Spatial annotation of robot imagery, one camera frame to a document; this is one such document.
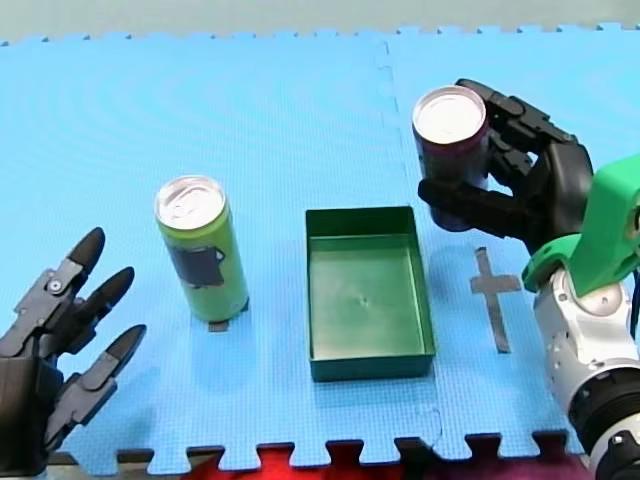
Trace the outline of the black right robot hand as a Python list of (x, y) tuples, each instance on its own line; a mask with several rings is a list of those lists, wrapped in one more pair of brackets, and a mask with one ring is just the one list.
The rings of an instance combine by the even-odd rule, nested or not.
[(461, 78), (415, 104), (412, 132), (418, 196), (441, 228), (516, 238), (530, 253), (581, 230), (588, 152), (526, 101)]

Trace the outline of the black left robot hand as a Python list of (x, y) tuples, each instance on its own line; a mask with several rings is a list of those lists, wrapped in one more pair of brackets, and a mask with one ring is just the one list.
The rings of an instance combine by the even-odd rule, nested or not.
[(116, 392), (117, 376), (146, 334), (143, 324), (125, 330), (83, 373), (65, 376), (58, 367), (62, 355), (75, 355), (93, 340), (135, 278), (134, 268), (125, 267), (88, 298), (79, 297), (104, 244), (96, 227), (57, 268), (44, 270), (1, 337), (2, 477), (41, 474), (74, 428), (87, 425)]

